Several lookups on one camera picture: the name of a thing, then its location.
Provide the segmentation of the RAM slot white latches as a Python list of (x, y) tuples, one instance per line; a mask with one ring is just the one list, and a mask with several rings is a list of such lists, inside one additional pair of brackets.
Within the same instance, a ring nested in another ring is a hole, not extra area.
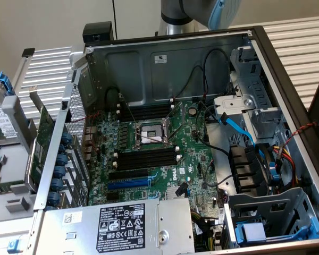
[[(127, 102), (125, 100), (120, 100), (117, 103), (117, 108), (118, 109), (127, 109)], [(164, 104), (144, 104), (144, 105), (139, 105), (139, 106), (130, 106), (129, 108), (132, 111), (136, 111), (136, 110), (146, 110), (146, 109), (170, 109), (171, 108), (171, 104), (170, 103), (164, 103)]]
[(118, 171), (127, 171), (133, 169), (145, 169), (153, 167), (162, 167), (176, 165), (177, 155), (159, 155), (159, 156), (131, 156), (121, 157), (113, 160), (112, 166)]
[(116, 110), (118, 116), (128, 118), (131, 117), (131, 110), (134, 118), (161, 118), (165, 117), (171, 110), (170, 104), (146, 105), (146, 106), (123, 106)]
[(159, 157), (159, 158), (164, 158), (164, 157), (169, 157), (169, 158), (173, 158), (173, 159), (176, 159), (177, 158), (177, 155), (179, 155), (180, 154), (180, 152), (179, 151), (176, 151), (176, 155), (174, 155), (174, 156), (172, 156), (172, 155), (163, 155), (163, 156), (158, 156), (158, 155), (156, 155), (156, 156), (133, 156), (133, 157), (122, 157), (122, 158), (119, 158), (118, 157), (118, 154), (117, 154), (118, 152), (115, 152), (114, 154), (113, 154), (113, 159), (118, 159), (118, 160), (120, 160), (120, 159), (132, 159), (132, 158), (155, 158), (155, 157)]

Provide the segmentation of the CPU socket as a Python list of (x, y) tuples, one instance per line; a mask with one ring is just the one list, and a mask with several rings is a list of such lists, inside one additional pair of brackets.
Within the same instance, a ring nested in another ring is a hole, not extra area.
[(173, 146), (170, 141), (171, 121), (169, 117), (136, 121), (133, 126), (133, 150), (162, 149)]

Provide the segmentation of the thin metal locking lever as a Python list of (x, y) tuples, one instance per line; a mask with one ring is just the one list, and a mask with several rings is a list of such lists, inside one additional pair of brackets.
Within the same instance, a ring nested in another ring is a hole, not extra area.
[(170, 121), (171, 121), (171, 130), (168, 134), (167, 140), (170, 141), (174, 138), (174, 136), (179, 132), (179, 130), (183, 127), (186, 120), (186, 109), (183, 105), (183, 102), (179, 102), (175, 107), (171, 110), (170, 113), (173, 113)]
[(136, 127), (137, 127), (137, 121), (135, 120), (135, 117), (134, 117), (134, 115), (133, 115), (133, 113), (132, 113), (132, 111), (131, 111), (131, 109), (130, 109), (130, 107), (129, 107), (129, 104), (127, 103), (127, 101), (125, 100), (124, 95), (123, 95), (121, 92), (119, 92), (119, 98), (120, 98), (120, 100), (121, 100), (122, 102), (124, 102), (124, 104), (125, 104), (125, 106), (126, 106), (128, 112), (130, 113), (130, 116), (131, 116), (132, 119), (133, 119), (133, 122), (134, 122), (134, 125), (135, 125), (135, 128), (136, 128)]

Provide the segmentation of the green motherboard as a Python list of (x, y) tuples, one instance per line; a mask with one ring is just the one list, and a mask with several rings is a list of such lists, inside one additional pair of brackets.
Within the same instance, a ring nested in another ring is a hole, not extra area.
[[(89, 205), (103, 205), (114, 202), (130, 202), (144, 199), (165, 199), (167, 187), (180, 186), (187, 182), (188, 199), (195, 211), (205, 214), (217, 204), (217, 189), (214, 186), (216, 176), (214, 172), (214, 158), (212, 149), (208, 146), (207, 124), (213, 123), (211, 116), (212, 106), (203, 105), (197, 100), (182, 101), (186, 109), (186, 120), (183, 127), (170, 141), (180, 154), (177, 155), (176, 165), (145, 168), (148, 170), (150, 186), (109, 190), (111, 182), (144, 179), (133, 178), (110, 181), (108, 174), (118, 170), (112, 166), (115, 152), (129, 152), (133, 150), (134, 142), (133, 121), (122, 122), (116, 111), (98, 114), (93, 117), (89, 126), (96, 126), (97, 151), (88, 162), (91, 173), (91, 190)], [(195, 116), (190, 116), (188, 110), (194, 107)], [(120, 199), (107, 201), (106, 195), (110, 192), (119, 192)]]

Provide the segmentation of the long black expansion slot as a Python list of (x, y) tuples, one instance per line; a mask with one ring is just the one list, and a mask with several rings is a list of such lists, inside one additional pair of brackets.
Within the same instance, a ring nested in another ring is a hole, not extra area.
[(137, 179), (148, 177), (147, 169), (130, 170), (130, 171), (117, 171), (108, 174), (110, 181), (123, 180), (123, 179)]

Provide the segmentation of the open silver PC case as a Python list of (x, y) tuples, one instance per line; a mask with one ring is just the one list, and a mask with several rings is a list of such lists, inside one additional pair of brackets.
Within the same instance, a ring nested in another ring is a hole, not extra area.
[[(235, 94), (230, 77), (232, 50), (248, 46), (261, 63), (271, 103), (282, 111), (275, 136), (268, 140), (255, 140), (248, 128), (226, 113), (218, 117), (215, 110), (216, 98)], [(189, 202), (195, 251), (184, 255), (319, 255), (319, 239), (234, 249), (224, 245), (224, 205), (237, 194), (229, 164), (232, 144), (254, 147), (268, 186), (266, 196), (302, 188), (319, 221), (319, 121), (309, 118), (262, 27), (97, 42), (86, 45), (71, 64), (70, 83), (54, 122), (38, 187), (27, 255), (37, 255), (47, 211), (91, 206), (85, 130), (93, 117), (116, 111), (119, 92), (130, 106), (193, 99), (212, 106), (214, 121), (207, 124), (207, 133), (215, 161), (217, 204), (203, 214)]]

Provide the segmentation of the blue expansion slot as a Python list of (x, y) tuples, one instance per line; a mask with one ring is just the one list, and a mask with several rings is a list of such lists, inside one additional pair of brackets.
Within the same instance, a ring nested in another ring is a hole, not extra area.
[(109, 190), (137, 188), (137, 187), (150, 186), (151, 182), (152, 182), (151, 179), (139, 178), (134, 180), (111, 182), (107, 185), (107, 188)]

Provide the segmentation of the silver chipset heatsink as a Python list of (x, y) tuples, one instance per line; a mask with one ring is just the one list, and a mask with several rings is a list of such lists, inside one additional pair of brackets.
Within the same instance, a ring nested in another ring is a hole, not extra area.
[(172, 186), (172, 187), (167, 187), (166, 192), (165, 192), (165, 199), (166, 200), (171, 200), (171, 199), (183, 199), (183, 198), (188, 198), (188, 193), (183, 193), (181, 196), (176, 195), (176, 191), (178, 190), (179, 186)]

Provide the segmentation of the metal rear port block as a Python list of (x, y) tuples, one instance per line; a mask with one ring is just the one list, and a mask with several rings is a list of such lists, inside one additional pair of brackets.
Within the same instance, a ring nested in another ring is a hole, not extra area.
[(94, 156), (97, 151), (96, 132), (96, 126), (89, 126), (85, 130), (83, 151), (87, 163), (91, 161), (91, 157)]

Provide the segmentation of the black fan shroud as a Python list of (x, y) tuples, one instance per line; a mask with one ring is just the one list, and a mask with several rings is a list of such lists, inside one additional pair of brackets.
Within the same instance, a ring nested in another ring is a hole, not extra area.
[(267, 182), (253, 146), (232, 144), (229, 164), (237, 194), (243, 193), (252, 197), (267, 195)]

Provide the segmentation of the metal drive bay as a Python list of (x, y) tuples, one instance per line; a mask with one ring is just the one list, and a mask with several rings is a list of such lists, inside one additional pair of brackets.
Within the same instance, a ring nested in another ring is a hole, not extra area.
[(274, 138), (282, 111), (269, 99), (263, 81), (265, 73), (255, 50), (249, 46), (232, 50), (230, 63), (234, 67), (230, 77), (235, 94), (214, 100), (217, 116), (226, 113), (248, 128), (255, 140)]

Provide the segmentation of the black box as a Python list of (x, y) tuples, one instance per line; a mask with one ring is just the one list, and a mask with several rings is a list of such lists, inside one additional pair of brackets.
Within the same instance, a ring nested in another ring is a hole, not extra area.
[(87, 23), (82, 38), (86, 45), (114, 40), (111, 21)]

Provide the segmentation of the green graphics card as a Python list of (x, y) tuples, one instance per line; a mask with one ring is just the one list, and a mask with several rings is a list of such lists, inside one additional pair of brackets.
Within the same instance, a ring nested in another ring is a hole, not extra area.
[(27, 183), (30, 190), (34, 193), (37, 192), (41, 175), (46, 162), (49, 145), (51, 142), (54, 120), (50, 116), (46, 106), (38, 95), (36, 86), (29, 89), (29, 96), (35, 107), (40, 113), (39, 125), (37, 135), (33, 142), (32, 152), (30, 155), (29, 166), (27, 169)]

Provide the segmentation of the silver power supply black label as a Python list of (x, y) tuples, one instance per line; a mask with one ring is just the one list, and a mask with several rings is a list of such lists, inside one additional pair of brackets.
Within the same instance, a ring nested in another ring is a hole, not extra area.
[(194, 253), (189, 201), (147, 199), (45, 213), (37, 255)]

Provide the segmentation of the grey parts rack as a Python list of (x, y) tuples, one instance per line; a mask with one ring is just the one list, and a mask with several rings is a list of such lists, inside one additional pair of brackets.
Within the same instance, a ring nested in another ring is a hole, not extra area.
[(8, 115), (18, 137), (18, 143), (0, 145), (2, 166), (0, 184), (24, 184), (24, 193), (0, 194), (0, 222), (30, 217), (33, 214), (36, 193), (27, 183), (27, 169), (37, 129), (32, 119), (27, 119), (18, 96), (6, 96), (2, 110)]

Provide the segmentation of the grey disk bay cage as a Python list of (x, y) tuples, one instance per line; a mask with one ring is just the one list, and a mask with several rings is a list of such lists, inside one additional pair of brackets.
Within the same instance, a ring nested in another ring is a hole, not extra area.
[[(228, 249), (319, 239), (319, 221), (302, 188), (262, 197), (232, 195), (224, 209)], [(235, 228), (245, 223), (262, 223), (266, 242), (238, 245)]]

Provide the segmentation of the hard disk white label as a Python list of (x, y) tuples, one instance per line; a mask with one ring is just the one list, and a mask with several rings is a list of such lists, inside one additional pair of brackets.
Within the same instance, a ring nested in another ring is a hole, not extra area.
[(0, 128), (3, 131), (3, 134), (6, 136), (5, 140), (0, 140), (0, 145), (11, 145), (18, 143), (18, 137), (16, 131), (8, 117), (2, 110), (2, 103), (5, 97), (8, 96), (4, 86), (0, 83)]

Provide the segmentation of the blue disk caddy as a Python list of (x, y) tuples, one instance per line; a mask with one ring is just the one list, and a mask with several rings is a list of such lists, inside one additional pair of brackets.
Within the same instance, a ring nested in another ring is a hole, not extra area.
[(0, 83), (3, 84), (7, 94), (9, 96), (15, 95), (15, 91), (14, 91), (14, 88), (13, 88), (13, 86), (11, 84), (10, 79), (3, 72), (0, 73)]

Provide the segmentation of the blue case latch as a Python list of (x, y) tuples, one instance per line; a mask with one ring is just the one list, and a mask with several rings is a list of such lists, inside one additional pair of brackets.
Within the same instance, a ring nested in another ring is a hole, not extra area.
[(15, 240), (10, 240), (9, 244), (7, 246), (7, 253), (8, 254), (15, 254), (15, 253), (19, 253), (19, 239), (15, 239)]

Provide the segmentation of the blue disk bracket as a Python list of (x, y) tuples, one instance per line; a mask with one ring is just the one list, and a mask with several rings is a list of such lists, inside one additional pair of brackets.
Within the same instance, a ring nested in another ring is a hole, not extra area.
[(238, 224), (235, 228), (235, 234), (237, 244), (240, 246), (266, 242), (266, 235), (262, 223)]

